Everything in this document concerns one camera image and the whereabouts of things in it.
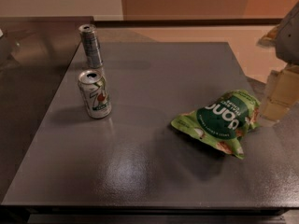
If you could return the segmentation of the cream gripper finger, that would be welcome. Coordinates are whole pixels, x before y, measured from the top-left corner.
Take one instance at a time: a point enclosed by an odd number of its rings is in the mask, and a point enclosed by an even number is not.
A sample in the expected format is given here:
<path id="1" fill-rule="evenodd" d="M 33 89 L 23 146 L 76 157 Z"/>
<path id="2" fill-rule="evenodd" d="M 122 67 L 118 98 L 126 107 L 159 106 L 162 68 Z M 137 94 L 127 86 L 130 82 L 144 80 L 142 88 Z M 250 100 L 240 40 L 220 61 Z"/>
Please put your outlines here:
<path id="1" fill-rule="evenodd" d="M 299 101 L 299 66 L 288 64 L 268 76 L 260 105 L 260 117 L 279 121 Z"/>

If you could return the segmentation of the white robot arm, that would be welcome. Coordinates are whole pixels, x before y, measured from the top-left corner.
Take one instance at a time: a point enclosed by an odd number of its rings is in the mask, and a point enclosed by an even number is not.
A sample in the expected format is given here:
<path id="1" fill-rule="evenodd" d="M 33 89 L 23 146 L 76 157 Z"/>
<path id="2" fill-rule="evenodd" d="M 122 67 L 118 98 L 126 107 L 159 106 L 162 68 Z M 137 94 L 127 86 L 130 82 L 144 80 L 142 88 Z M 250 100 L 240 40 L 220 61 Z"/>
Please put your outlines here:
<path id="1" fill-rule="evenodd" d="M 268 76 L 258 117 L 265 127 L 278 123 L 299 100 L 299 2 L 279 25 L 275 50 L 287 65 Z"/>

